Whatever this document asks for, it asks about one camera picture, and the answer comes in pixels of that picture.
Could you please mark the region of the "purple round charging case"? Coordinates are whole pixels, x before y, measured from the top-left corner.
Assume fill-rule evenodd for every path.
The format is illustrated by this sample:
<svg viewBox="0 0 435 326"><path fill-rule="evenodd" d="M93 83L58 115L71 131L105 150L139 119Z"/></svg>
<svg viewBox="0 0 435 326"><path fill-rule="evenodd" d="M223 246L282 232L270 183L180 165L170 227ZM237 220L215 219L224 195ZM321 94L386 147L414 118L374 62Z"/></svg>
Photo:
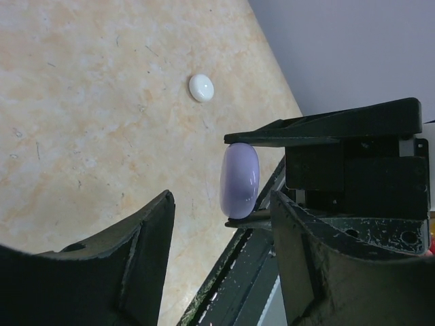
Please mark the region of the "purple round charging case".
<svg viewBox="0 0 435 326"><path fill-rule="evenodd" d="M254 147L233 143L226 148L220 177L220 207L230 219L244 219L254 209L260 163Z"/></svg>

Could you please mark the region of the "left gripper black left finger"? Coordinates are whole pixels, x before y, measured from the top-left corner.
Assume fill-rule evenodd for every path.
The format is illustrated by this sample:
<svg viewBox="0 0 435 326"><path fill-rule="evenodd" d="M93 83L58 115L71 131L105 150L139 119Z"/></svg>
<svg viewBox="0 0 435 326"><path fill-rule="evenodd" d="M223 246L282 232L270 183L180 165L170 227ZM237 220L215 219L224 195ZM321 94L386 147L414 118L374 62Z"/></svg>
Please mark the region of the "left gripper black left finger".
<svg viewBox="0 0 435 326"><path fill-rule="evenodd" d="M175 219L163 191L59 252L1 247L2 325L156 325Z"/></svg>

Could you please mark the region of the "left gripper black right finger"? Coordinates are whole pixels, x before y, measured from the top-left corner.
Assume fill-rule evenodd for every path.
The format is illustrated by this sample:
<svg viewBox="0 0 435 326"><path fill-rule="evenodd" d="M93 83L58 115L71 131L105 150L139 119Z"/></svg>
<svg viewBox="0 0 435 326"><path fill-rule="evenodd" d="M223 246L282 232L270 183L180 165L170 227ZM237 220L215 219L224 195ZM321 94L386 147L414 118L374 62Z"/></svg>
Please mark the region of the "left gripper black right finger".
<svg viewBox="0 0 435 326"><path fill-rule="evenodd" d="M434 258L362 242L281 192L271 224L289 325L433 325Z"/></svg>

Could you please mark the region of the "white earbud charging case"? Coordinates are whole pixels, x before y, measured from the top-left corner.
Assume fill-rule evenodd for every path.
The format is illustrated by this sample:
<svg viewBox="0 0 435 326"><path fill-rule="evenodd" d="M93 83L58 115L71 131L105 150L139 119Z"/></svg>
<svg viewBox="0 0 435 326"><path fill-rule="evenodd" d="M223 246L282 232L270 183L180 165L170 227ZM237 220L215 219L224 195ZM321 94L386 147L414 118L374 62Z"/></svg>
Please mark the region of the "white earbud charging case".
<svg viewBox="0 0 435 326"><path fill-rule="evenodd" d="M200 102L208 102L214 96L214 85L210 78L204 74L193 75L188 83L192 97Z"/></svg>

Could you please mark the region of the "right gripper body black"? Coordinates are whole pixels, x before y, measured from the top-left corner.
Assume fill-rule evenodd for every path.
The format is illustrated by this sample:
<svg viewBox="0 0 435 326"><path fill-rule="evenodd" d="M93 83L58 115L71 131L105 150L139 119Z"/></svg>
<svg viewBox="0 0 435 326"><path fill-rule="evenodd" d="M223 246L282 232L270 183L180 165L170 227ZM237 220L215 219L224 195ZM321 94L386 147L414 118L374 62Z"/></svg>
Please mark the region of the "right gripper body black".
<svg viewBox="0 0 435 326"><path fill-rule="evenodd" d="M297 205L358 240L417 255L430 247L426 139L288 147L285 186Z"/></svg>

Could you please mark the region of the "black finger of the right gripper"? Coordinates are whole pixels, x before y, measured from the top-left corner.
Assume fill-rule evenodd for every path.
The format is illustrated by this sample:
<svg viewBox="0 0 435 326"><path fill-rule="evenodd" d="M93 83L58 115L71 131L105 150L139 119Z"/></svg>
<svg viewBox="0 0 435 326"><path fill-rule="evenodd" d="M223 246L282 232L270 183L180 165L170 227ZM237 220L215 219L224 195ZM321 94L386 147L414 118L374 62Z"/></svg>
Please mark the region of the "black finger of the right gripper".
<svg viewBox="0 0 435 326"><path fill-rule="evenodd" d="M254 211L243 219L228 219L227 228L272 228L271 211L262 209Z"/></svg>
<svg viewBox="0 0 435 326"><path fill-rule="evenodd" d="M226 134L224 142L254 147L296 147L420 132L421 103L416 98L403 98L367 107L276 120L257 130Z"/></svg>

